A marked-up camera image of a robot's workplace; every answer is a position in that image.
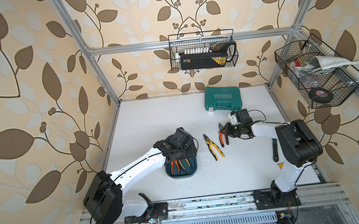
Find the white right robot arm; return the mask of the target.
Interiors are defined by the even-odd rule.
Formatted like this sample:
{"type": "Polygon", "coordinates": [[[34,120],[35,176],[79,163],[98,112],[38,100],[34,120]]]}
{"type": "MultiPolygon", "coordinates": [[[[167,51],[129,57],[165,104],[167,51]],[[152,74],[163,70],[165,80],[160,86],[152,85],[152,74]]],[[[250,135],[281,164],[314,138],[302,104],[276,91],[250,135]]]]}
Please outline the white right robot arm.
{"type": "Polygon", "coordinates": [[[289,193],[297,188],[303,171],[316,163],[323,148],[304,120],[291,122],[268,122],[252,120],[249,111],[242,109],[228,115],[230,121],[224,126],[223,134],[242,140],[254,137],[275,139],[285,157],[279,176],[272,182],[276,193],[289,193]]]}

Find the black tape roll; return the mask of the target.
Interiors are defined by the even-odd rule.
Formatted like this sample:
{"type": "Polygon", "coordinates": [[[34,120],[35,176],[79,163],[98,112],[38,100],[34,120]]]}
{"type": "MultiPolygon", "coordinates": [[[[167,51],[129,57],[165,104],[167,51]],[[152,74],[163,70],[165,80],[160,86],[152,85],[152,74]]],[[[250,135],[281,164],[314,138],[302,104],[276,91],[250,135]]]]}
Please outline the black tape roll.
{"type": "Polygon", "coordinates": [[[334,99],[333,92],[317,87],[312,88],[309,93],[308,97],[317,104],[328,104],[334,99]]]}

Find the large orange handled pliers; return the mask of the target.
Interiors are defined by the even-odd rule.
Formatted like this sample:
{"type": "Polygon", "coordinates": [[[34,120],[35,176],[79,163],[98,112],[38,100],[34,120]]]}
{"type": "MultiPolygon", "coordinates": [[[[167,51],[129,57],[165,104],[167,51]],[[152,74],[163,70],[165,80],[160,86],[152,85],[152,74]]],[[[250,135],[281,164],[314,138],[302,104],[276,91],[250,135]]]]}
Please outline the large orange handled pliers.
{"type": "Polygon", "coordinates": [[[226,135],[225,128],[221,123],[219,123],[218,128],[219,128],[219,141],[220,141],[221,146],[224,148],[225,145],[230,144],[229,143],[229,138],[226,135]]]}

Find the grey cloth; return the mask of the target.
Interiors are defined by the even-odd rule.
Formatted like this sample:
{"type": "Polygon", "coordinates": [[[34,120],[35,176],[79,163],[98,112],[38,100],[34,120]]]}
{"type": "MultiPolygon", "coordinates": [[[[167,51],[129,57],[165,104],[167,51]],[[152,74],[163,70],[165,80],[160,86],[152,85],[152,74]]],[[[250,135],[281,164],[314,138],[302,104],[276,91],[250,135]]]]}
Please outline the grey cloth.
{"type": "Polygon", "coordinates": [[[342,57],[335,56],[316,56],[312,58],[305,66],[296,67],[297,70],[314,74],[318,72],[329,72],[342,66],[359,65],[359,61],[351,61],[342,57]]]}

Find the yellow black combination pliers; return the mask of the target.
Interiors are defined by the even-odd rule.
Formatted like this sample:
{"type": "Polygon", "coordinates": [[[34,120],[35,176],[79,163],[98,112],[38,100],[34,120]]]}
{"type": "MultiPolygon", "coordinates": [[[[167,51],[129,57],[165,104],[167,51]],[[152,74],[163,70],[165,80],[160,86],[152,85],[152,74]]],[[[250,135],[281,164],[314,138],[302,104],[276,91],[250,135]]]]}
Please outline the yellow black combination pliers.
{"type": "Polygon", "coordinates": [[[217,150],[221,157],[225,157],[224,153],[221,151],[221,149],[206,135],[203,135],[204,140],[206,141],[207,147],[209,149],[209,152],[212,154],[214,159],[216,161],[219,160],[214,150],[217,150]]]}

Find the small yellow handled pliers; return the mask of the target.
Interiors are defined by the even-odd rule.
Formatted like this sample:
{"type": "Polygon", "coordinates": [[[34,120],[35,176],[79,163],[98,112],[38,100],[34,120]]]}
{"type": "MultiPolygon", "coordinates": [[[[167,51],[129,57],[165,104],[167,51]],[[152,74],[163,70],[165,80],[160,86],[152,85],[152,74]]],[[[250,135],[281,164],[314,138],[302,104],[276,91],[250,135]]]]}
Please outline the small yellow handled pliers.
{"type": "Polygon", "coordinates": [[[188,159],[179,160],[178,163],[180,165],[180,169],[185,174],[187,174],[193,170],[193,166],[188,159]]]}

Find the green plastic tool case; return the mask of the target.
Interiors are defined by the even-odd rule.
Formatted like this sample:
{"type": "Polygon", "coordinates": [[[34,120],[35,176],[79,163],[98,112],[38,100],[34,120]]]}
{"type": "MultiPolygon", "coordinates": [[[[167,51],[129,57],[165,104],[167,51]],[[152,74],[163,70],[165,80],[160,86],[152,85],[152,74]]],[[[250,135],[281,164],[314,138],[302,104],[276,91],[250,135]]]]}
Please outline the green plastic tool case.
{"type": "Polygon", "coordinates": [[[243,102],[238,87],[207,87],[204,90],[204,107],[209,111],[242,109],[243,102]]]}

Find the black yellow tool box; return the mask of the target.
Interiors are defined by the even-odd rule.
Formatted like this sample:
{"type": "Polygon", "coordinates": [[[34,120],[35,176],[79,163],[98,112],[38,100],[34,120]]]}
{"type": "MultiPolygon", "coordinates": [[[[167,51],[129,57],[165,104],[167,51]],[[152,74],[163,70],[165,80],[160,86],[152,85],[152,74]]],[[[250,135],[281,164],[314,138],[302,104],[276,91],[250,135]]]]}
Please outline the black yellow tool box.
{"type": "Polygon", "coordinates": [[[212,69],[224,67],[227,62],[227,52],[185,54],[181,56],[181,70],[212,69]]]}

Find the small orange handled pliers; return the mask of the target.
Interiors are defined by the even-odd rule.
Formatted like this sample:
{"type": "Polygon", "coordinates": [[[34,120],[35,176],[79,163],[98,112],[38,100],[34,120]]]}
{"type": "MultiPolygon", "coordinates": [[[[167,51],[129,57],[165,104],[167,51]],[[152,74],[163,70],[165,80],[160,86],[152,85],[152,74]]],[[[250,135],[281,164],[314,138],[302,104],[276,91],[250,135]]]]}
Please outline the small orange handled pliers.
{"type": "Polygon", "coordinates": [[[171,166],[170,166],[171,175],[172,176],[180,176],[181,169],[180,169],[180,165],[179,165],[178,161],[172,161],[170,164],[171,164],[171,166]]]}

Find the dark teal storage tray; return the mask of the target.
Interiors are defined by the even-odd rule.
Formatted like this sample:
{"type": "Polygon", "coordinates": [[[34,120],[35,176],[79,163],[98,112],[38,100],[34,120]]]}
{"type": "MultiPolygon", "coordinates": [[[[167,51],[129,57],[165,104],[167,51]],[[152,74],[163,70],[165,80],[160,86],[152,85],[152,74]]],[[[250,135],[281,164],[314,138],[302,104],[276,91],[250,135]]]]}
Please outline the dark teal storage tray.
{"type": "Polygon", "coordinates": [[[175,179],[191,177],[197,171],[197,168],[196,157],[168,162],[165,165],[166,174],[175,179]]]}

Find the green handled scraper tool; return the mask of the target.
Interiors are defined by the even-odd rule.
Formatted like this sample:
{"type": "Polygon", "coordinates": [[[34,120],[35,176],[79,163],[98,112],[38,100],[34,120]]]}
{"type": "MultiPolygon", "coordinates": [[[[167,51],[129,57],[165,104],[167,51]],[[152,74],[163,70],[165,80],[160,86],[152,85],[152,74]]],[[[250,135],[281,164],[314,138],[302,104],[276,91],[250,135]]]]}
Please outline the green handled scraper tool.
{"type": "Polygon", "coordinates": [[[273,160],[275,162],[279,162],[279,155],[278,155],[278,144],[277,144],[277,139],[272,139],[272,145],[273,145],[273,160]]]}

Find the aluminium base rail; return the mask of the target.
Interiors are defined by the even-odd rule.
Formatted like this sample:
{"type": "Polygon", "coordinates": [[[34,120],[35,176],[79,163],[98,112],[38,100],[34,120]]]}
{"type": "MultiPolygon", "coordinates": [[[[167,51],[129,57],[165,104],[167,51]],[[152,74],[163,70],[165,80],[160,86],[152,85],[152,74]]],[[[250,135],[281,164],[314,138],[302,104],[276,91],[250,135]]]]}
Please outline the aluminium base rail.
{"type": "Polygon", "coordinates": [[[344,189],[338,183],[310,184],[297,188],[296,195],[274,206],[264,196],[265,191],[240,192],[205,197],[165,200],[153,203],[157,218],[167,222],[241,215],[256,211],[276,211],[281,209],[304,209],[318,206],[348,204],[344,189]]]}

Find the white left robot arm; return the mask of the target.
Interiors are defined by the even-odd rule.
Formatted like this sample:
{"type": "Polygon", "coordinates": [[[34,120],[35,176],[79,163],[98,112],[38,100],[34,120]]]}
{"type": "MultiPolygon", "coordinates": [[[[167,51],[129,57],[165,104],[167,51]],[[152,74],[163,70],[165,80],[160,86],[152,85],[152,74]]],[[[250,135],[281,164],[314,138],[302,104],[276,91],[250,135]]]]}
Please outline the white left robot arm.
{"type": "Polygon", "coordinates": [[[129,190],[165,165],[197,156],[196,138],[179,127],[173,135],[157,141],[143,156],[117,171],[98,172],[86,193],[83,205],[95,224],[113,224],[119,217],[142,217],[150,211],[151,200],[140,193],[124,200],[129,190]]]}

